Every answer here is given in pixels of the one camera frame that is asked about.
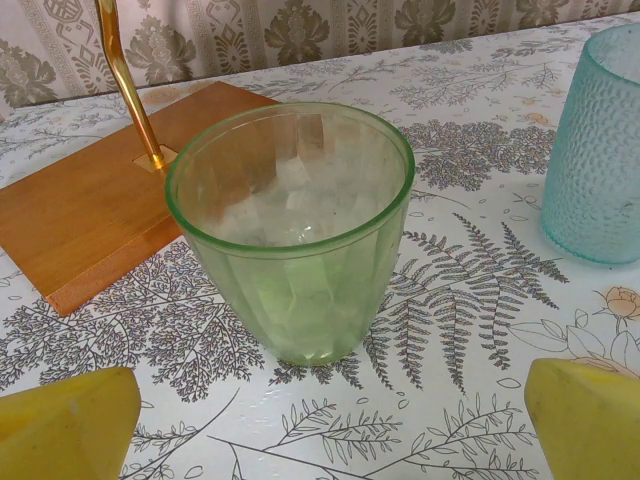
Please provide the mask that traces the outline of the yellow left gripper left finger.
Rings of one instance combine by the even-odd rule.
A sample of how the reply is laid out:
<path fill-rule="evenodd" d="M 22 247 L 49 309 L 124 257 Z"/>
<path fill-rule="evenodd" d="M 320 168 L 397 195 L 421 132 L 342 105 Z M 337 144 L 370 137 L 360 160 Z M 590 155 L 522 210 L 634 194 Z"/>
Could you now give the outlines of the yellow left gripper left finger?
<path fill-rule="evenodd" d="M 0 480 L 118 480 L 141 410 L 133 371 L 0 397 Z"/>

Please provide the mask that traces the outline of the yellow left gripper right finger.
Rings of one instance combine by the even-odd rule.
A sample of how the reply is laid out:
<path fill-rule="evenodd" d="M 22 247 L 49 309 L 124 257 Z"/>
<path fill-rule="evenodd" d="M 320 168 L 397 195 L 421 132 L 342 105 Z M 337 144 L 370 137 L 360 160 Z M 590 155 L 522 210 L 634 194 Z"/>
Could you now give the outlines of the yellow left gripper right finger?
<path fill-rule="evenodd" d="M 640 480 L 640 379 L 537 359 L 524 397 L 554 480 Z"/>

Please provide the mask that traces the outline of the floral fern print tablecloth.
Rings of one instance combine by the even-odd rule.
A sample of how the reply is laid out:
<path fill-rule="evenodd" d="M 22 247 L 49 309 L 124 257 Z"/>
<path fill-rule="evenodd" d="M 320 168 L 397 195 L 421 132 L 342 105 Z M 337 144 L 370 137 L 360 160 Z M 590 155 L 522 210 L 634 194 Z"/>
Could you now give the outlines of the floral fern print tablecloth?
<path fill-rule="evenodd" d="M 399 260 L 363 346 L 276 361 L 183 240 L 67 317 L 0 248 L 0 395 L 133 367 L 121 480 L 552 480 L 523 401 L 531 362 L 640 376 L 640 265 L 583 263 L 539 226 L 583 44 L 626 23 L 640 12 L 228 76 L 368 110 L 411 143 Z"/>

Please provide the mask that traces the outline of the green glass tumbler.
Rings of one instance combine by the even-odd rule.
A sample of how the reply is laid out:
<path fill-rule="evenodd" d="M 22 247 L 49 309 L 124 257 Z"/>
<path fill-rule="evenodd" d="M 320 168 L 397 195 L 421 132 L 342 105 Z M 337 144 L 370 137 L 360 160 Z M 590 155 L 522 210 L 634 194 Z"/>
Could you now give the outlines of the green glass tumbler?
<path fill-rule="evenodd" d="M 310 366 L 364 339 L 397 261 L 415 162 L 367 111 L 276 103 L 207 128 L 172 162 L 169 210 L 247 329 Z"/>

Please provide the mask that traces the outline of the blue textured tumbler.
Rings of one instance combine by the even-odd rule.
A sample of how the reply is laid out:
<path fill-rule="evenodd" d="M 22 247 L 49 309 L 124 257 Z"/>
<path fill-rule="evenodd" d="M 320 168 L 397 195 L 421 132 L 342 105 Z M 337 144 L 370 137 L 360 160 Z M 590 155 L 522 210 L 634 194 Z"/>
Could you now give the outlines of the blue textured tumbler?
<path fill-rule="evenodd" d="M 544 185 L 541 228 L 562 250 L 608 265 L 640 260 L 640 23 L 589 38 Z"/>

